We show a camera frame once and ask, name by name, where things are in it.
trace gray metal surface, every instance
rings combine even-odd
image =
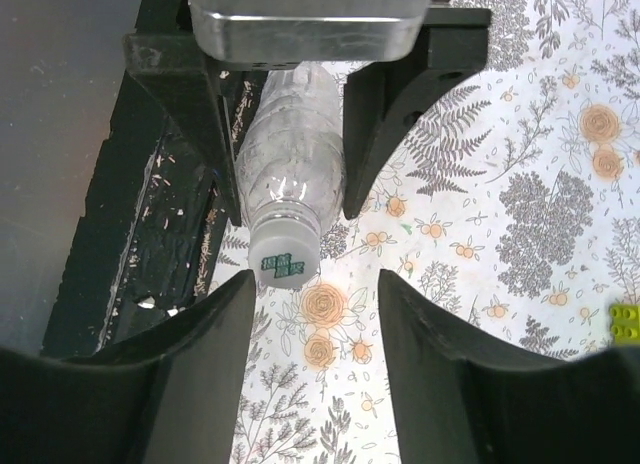
[[[0,0],[2,346],[40,348],[139,4]]]
[[[393,61],[431,0],[189,0],[200,47],[231,62]]]

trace floral tablecloth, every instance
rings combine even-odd
[[[534,352],[608,345],[640,304],[640,0],[494,11],[489,65],[423,116],[301,291],[259,289],[234,463],[400,462],[378,271]],[[327,63],[338,82],[357,63]],[[247,267],[227,229],[212,290]]]

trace bottle neck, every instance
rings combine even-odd
[[[294,219],[312,229],[318,238],[322,237],[322,228],[317,214],[300,201],[280,200],[262,206],[255,213],[249,233],[254,234],[264,223],[273,219]]]

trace screw hole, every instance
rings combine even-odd
[[[451,79],[457,79],[462,77],[461,72],[447,72],[446,74],[441,74],[438,79],[441,81],[450,81]]]
[[[413,127],[422,114],[424,114],[422,111],[413,111],[411,114],[407,114],[402,122],[407,127]]]

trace clear plastic bottle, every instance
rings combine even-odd
[[[268,286],[302,286],[318,270],[344,192],[340,98],[320,64],[269,74],[236,174],[249,267]]]

